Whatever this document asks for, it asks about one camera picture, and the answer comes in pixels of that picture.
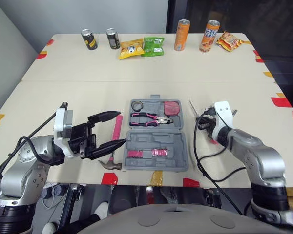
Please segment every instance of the orange can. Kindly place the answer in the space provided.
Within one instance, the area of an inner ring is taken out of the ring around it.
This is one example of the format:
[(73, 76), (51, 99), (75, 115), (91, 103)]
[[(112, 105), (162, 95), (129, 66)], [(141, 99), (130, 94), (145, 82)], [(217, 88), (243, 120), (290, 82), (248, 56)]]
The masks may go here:
[(174, 49), (177, 51), (182, 51), (185, 48), (185, 44), (187, 41), (187, 36), (190, 28), (190, 20), (181, 19), (178, 22), (177, 32), (176, 32), (176, 40)]
[(213, 45), (213, 42), (215, 40), (219, 27), (220, 27), (220, 22), (216, 20), (208, 21), (202, 42), (200, 44), (200, 51), (202, 52), (210, 51), (210, 48)]

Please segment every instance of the pink hammer handle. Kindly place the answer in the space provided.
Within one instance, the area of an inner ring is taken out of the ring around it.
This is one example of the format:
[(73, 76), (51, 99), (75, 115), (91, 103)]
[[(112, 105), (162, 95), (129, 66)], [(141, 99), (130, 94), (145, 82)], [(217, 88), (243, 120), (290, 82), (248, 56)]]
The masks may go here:
[[(122, 122), (123, 122), (123, 116), (118, 115), (116, 117), (112, 140), (119, 140), (119, 136), (121, 134)], [(109, 157), (109, 161), (113, 161), (113, 160), (114, 160), (114, 152), (111, 153), (111, 156)]]

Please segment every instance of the soda can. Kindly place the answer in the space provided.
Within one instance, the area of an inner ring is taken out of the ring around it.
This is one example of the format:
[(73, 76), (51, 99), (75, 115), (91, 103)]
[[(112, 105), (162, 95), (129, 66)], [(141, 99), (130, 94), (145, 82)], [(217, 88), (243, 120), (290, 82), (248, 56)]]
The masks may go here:
[(89, 50), (95, 50), (96, 48), (98, 48), (93, 33), (89, 29), (82, 30), (82, 37)]
[(190, 20), (188, 19), (179, 20), (177, 32), (176, 32), (176, 40), (174, 45), (175, 50), (182, 51), (185, 48), (189, 28), (190, 28)]
[(121, 47), (121, 44), (119, 43), (119, 39), (118, 39), (118, 33), (114, 28), (107, 29), (106, 35), (107, 35), (109, 46), (112, 49), (118, 49), (119, 47)]
[(200, 51), (202, 52), (210, 51), (210, 48), (213, 45), (213, 42), (215, 40), (219, 27), (220, 27), (220, 22), (216, 20), (208, 21), (202, 42), (200, 44)]

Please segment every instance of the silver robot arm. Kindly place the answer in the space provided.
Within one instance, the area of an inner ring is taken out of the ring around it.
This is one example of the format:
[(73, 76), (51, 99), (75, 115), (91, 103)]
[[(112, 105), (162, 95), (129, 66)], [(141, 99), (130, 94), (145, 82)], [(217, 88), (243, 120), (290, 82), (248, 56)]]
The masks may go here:
[(203, 119), (200, 129), (206, 129), (244, 163), (252, 188), (253, 213), (262, 221), (293, 228), (293, 210), (287, 198), (284, 177), (285, 164), (281, 155), (255, 136), (233, 128), (233, 114), (228, 102), (216, 102)]
[(26, 143), (18, 150), (16, 162), (1, 181), (0, 234), (31, 233), (36, 202), (51, 166), (64, 163), (65, 157), (94, 160), (125, 143), (126, 139), (120, 139), (97, 147), (96, 135), (92, 133), (95, 123), (111, 120), (119, 114), (116, 111), (99, 113), (88, 117), (87, 123), (72, 127), (73, 112), (63, 103), (55, 114), (53, 135), (24, 138)]

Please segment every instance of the black can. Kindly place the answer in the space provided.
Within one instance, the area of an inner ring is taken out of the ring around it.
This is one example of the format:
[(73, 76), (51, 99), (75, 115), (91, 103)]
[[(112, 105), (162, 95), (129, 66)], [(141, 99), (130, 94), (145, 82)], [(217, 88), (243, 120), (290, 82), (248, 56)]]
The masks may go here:
[(112, 49), (115, 50), (121, 47), (121, 44), (119, 43), (119, 39), (118, 39), (118, 33), (114, 28), (107, 29), (106, 35), (107, 35), (109, 46)]
[(89, 50), (95, 50), (96, 48), (98, 48), (93, 33), (89, 29), (82, 30), (82, 37)]

